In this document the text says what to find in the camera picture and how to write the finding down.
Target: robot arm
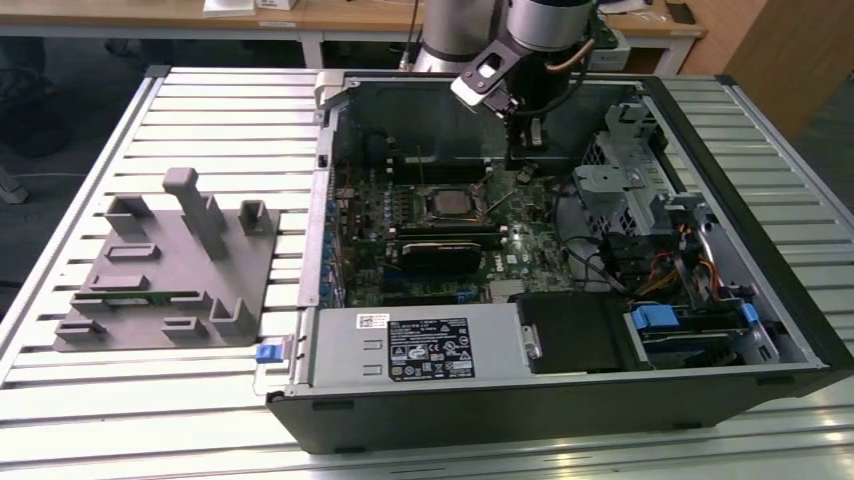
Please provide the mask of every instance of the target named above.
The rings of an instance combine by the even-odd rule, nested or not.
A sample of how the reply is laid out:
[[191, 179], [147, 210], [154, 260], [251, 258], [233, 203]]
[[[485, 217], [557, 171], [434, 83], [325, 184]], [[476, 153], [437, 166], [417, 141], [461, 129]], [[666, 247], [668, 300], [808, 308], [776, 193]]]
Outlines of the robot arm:
[[594, 14], [594, 0], [509, 0], [506, 28], [452, 85], [462, 102], [505, 120], [542, 117], [574, 92], [573, 67], [585, 72]]

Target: white label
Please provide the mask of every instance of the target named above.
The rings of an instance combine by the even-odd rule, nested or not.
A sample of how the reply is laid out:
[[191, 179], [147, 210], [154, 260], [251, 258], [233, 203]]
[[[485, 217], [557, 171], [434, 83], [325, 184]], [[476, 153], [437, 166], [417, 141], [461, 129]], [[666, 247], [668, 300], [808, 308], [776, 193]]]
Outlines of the white label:
[[670, 35], [674, 37], [700, 37], [702, 33], [694, 30], [673, 30]]
[[107, 305], [149, 305], [149, 300], [145, 298], [107, 298], [105, 300]]
[[388, 313], [360, 313], [357, 314], [357, 328], [388, 328]]
[[258, 22], [259, 27], [279, 27], [279, 28], [294, 28], [297, 27], [297, 23], [294, 22]]

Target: table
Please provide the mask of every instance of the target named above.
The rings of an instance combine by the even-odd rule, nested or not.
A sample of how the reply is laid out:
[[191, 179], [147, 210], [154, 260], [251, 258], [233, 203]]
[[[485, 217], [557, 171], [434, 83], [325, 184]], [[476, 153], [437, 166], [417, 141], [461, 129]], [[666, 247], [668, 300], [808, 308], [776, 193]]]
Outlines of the table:
[[[291, 11], [259, 9], [254, 17], [202, 18], [205, 0], [5, 0], [0, 35], [165, 39], [297, 40], [309, 68], [324, 68], [325, 41], [406, 41], [413, 7], [393, 0], [301, 0]], [[676, 75], [700, 25], [673, 22], [664, 0], [650, 15], [613, 15], [630, 46], [666, 50], [656, 69]], [[421, 27], [422, 16], [417, 20]]]
[[[51, 350], [58, 317], [110, 232], [99, 213], [113, 196], [129, 193], [173, 208], [153, 192], [159, 175], [177, 166], [199, 170], [199, 189], [215, 194], [222, 208], [261, 197], [285, 211], [262, 337], [295, 331], [298, 312], [289, 307], [311, 203], [293, 180], [314, 169], [316, 76], [309, 70], [174, 68], [145, 79], [0, 323], [0, 480], [530, 479], [593, 471], [606, 480], [851, 478], [854, 378], [708, 429], [311, 456], [254, 393], [253, 347]], [[853, 345], [854, 218], [738, 87], [712, 80], [665, 83]], [[673, 149], [668, 156], [696, 190], [689, 163]]]

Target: metal table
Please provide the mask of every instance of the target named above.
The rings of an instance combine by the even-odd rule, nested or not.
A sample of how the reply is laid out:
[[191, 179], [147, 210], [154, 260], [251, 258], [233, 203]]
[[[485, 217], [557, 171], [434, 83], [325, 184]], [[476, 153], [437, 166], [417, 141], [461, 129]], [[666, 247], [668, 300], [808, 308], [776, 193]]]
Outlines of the metal table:
[[[173, 208], [173, 198], [154, 193], [171, 166], [199, 170], [199, 188], [223, 208], [263, 198], [283, 210], [262, 335], [293, 331], [316, 76], [174, 68], [145, 80], [0, 324], [0, 479], [234, 480], [283, 472], [313, 479], [851, 478], [854, 379], [710, 429], [311, 456], [254, 394], [254, 348], [53, 351], [58, 318], [110, 231], [99, 216], [109, 199], [142, 193], [153, 207]], [[854, 341], [854, 217], [738, 88], [709, 79], [668, 86], [843, 338]], [[680, 175], [692, 188], [685, 168]]]

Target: motherboard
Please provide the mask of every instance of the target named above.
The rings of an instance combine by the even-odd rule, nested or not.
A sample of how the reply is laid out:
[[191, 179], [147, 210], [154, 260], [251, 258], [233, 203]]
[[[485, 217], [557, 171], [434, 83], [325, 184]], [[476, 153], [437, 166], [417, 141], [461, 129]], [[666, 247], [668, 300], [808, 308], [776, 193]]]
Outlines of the motherboard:
[[553, 224], [558, 179], [534, 165], [404, 158], [342, 170], [345, 306], [508, 302], [574, 288]]

